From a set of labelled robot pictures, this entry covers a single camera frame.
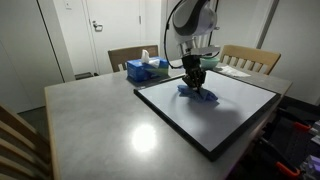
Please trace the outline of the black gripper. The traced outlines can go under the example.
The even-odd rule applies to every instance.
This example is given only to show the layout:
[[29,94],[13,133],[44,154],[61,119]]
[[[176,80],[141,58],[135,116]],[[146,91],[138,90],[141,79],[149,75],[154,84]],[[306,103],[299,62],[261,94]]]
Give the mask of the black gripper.
[[182,58],[182,62],[185,69],[183,81],[188,85],[189,90],[201,94],[206,72],[200,68],[200,57],[197,55],[188,55]]

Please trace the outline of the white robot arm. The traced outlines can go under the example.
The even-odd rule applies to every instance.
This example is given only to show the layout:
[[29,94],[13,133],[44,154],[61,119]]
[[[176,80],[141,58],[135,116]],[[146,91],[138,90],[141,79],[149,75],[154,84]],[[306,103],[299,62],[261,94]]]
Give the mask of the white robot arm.
[[206,72],[200,67],[200,58],[218,53],[220,47],[199,47],[196,38],[216,28],[217,14],[210,8],[210,0],[182,0],[173,13],[172,22],[186,73],[183,81],[192,90],[199,92],[206,77]]

